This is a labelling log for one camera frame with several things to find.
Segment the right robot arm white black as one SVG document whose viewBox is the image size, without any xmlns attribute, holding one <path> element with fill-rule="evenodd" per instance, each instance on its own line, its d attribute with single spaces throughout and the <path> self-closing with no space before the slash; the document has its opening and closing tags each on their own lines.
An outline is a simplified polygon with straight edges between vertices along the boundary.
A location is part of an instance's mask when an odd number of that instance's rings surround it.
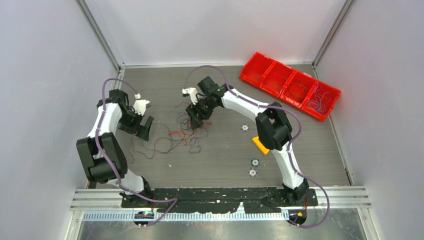
<svg viewBox="0 0 424 240">
<path fill-rule="evenodd" d="M 192 130 L 202 127 L 217 107 L 233 110 L 255 122 L 260 144 L 272 152 L 281 172 L 285 200 L 299 205 L 305 199 L 309 183 L 291 147 L 293 127 L 278 102 L 257 101 L 227 83 L 219 86 L 209 76 L 197 87 L 185 87 L 181 92 L 191 101 L 185 111 Z"/>
</svg>

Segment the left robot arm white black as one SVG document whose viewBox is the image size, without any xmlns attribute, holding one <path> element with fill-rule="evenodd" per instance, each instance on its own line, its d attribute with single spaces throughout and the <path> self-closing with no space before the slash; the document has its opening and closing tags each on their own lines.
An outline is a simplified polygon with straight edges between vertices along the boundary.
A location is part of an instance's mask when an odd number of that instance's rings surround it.
<svg viewBox="0 0 424 240">
<path fill-rule="evenodd" d="M 89 182 L 109 184 L 134 195 L 141 207 L 153 202 L 153 193 L 147 180 L 128 167 L 126 156 L 115 136 L 121 130 L 144 141 L 149 140 L 154 118 L 146 116 L 150 101 L 135 94 L 133 105 L 126 92 L 113 89 L 108 97 L 97 103 L 97 117 L 89 134 L 77 140 L 76 149 Z"/>
</svg>

